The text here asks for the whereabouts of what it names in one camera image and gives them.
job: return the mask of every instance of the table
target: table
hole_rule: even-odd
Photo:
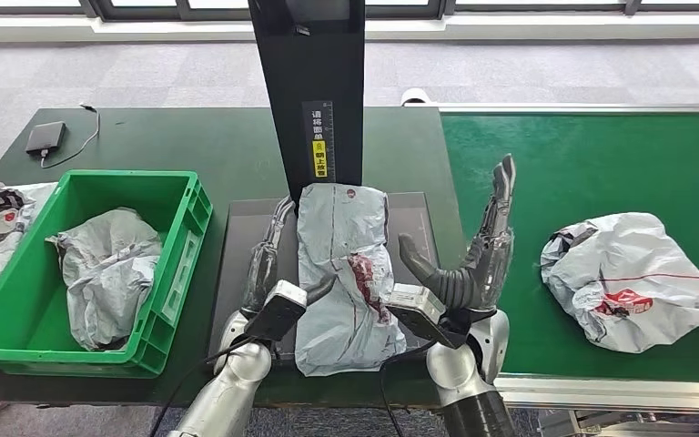
[[[699,267],[699,107],[441,105],[368,111],[365,183],[390,192],[425,192],[443,267],[458,263],[480,222],[491,168],[504,153],[514,154],[519,174],[512,213],[516,247],[500,302],[510,316],[512,334],[497,380],[511,406],[699,412],[699,329],[674,346],[640,355],[595,347],[542,285],[538,259],[547,238],[562,226],[644,210],[661,218]],[[216,207],[184,309],[191,317],[182,318],[160,378],[79,380],[0,373],[0,401],[163,401],[208,337],[208,290],[218,271],[228,202],[286,192],[265,108],[104,109],[102,115],[100,143],[70,166],[195,169]],[[0,180],[59,178],[68,167],[40,170],[22,152],[32,125],[58,119],[69,126],[69,144],[88,135],[94,122],[81,110],[39,111],[0,161]],[[393,403],[435,404],[421,362],[390,370]],[[193,375],[178,403],[187,404],[207,377]],[[259,389],[257,404],[380,405],[377,387],[373,373],[307,379],[294,369],[277,367]]]
[[[370,108],[365,119],[365,183],[387,192],[424,192],[440,259],[458,262],[464,246],[438,111]],[[0,401],[159,404],[167,399],[179,376],[206,355],[229,202],[287,194],[271,114],[268,108],[101,109],[99,141],[90,143],[64,165],[41,169],[38,161],[24,152],[27,136],[32,126],[58,120],[68,126],[64,154],[73,153],[71,145],[81,144],[95,127],[95,117],[83,109],[39,110],[0,160],[0,181],[53,181],[70,168],[190,169],[199,174],[215,210],[167,367],[160,377],[121,380],[0,372]],[[417,375],[423,389],[415,403],[432,405],[437,398],[431,385],[425,383],[422,366],[401,369],[400,377],[391,375],[390,380],[413,379],[412,375]],[[183,385],[176,404],[188,405],[208,378],[207,373],[195,372]],[[372,373],[306,379],[292,369],[278,368],[261,387],[258,402],[379,404],[377,387]],[[345,394],[337,398],[340,392]],[[390,396],[396,402],[410,398],[395,389],[390,389]]]

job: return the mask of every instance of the red stripe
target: red stripe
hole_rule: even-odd
[[[689,275],[673,275],[671,273],[652,273],[649,275],[640,276],[637,278],[619,278],[619,279],[598,279],[601,282],[616,282],[619,280],[639,280],[649,278],[651,276],[664,276],[666,278],[681,278],[681,279],[699,279],[699,276],[689,276]]]

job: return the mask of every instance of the robotic hand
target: robotic hand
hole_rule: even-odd
[[[178,427],[167,437],[236,437],[248,425],[256,389],[272,366],[269,348],[282,340],[308,305],[327,295],[336,276],[308,290],[280,280],[252,319],[235,311],[227,320],[216,361],[216,376],[202,388]]]
[[[438,341],[427,368],[451,437],[515,435],[493,385],[508,346],[508,317],[497,301],[512,255],[514,181],[508,155],[494,168],[494,191],[458,269],[436,269],[399,235],[400,258],[424,287],[396,284],[387,306],[415,335]]]

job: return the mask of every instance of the green table surface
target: green table surface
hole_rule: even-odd
[[[502,371],[699,381],[699,329],[641,354],[608,351],[584,338],[540,279],[554,231],[626,211],[657,216],[699,269],[699,114],[444,116],[443,130],[466,239],[481,222],[487,168],[506,153],[516,161]]]
[[[268,108],[102,109],[99,141],[56,168],[41,169],[25,152],[33,125],[64,120],[66,146],[75,151],[94,129],[82,109],[42,109],[0,160],[0,181],[9,185],[58,180],[70,168],[195,170],[215,207],[198,265],[162,375],[154,380],[30,377],[0,372],[0,401],[41,403],[161,403],[186,369],[206,354],[228,204],[249,198],[281,198],[287,184]],[[365,116],[364,182],[387,192],[422,191],[440,259],[453,264],[464,250],[449,159],[437,110],[370,108]],[[223,292],[241,292],[224,290]],[[424,368],[412,363],[390,372],[390,397],[432,404]],[[188,404],[208,380],[195,372],[176,403]],[[400,381],[417,380],[413,384]],[[411,398],[408,390],[420,386]],[[258,392],[258,403],[380,403],[375,373],[304,378],[289,367],[275,368]]]
[[[216,212],[167,368],[161,377],[141,381],[0,373],[0,401],[163,401],[177,376],[206,347],[229,201],[286,193],[266,108],[105,109],[102,114],[99,143],[93,142],[67,167],[41,170],[22,151],[32,125],[63,119],[69,126],[68,143],[77,144],[94,120],[82,110],[39,111],[0,161],[0,181],[57,180],[68,168],[198,172]],[[699,114],[504,114],[441,120],[432,108],[371,108],[365,130],[365,183],[389,192],[426,193],[444,267],[459,262],[481,220],[491,168],[505,153],[514,155],[516,245],[500,302],[512,329],[503,371],[699,381],[699,329],[673,346],[638,355],[603,350],[585,340],[539,277],[540,251],[556,229],[621,211],[654,213],[699,267]],[[401,363],[389,372],[393,403],[434,404],[435,393],[421,362]],[[207,378],[206,373],[193,374],[177,403],[188,403]],[[257,403],[380,405],[380,398],[375,373],[304,378],[293,368],[276,366],[259,389]]]

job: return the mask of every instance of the red logo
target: red logo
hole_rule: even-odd
[[[653,300],[636,294],[631,289],[620,290],[614,294],[604,294],[602,303],[595,310],[608,316],[628,316],[641,314],[653,307]]]

